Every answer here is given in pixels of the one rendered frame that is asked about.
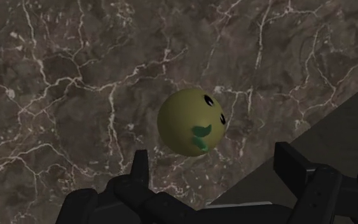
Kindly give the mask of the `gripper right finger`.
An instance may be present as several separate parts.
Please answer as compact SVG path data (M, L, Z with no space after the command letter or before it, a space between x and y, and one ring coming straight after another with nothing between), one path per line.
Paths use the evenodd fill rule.
M333 224L335 216L358 224L358 175L313 163L287 142L275 144L273 170L297 198L287 224Z

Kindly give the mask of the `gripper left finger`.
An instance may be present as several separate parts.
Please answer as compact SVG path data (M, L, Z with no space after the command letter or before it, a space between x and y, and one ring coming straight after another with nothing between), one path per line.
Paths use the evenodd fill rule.
M130 174L110 179L102 193L69 193L55 224L196 224L196 210L148 185L148 151L137 150Z

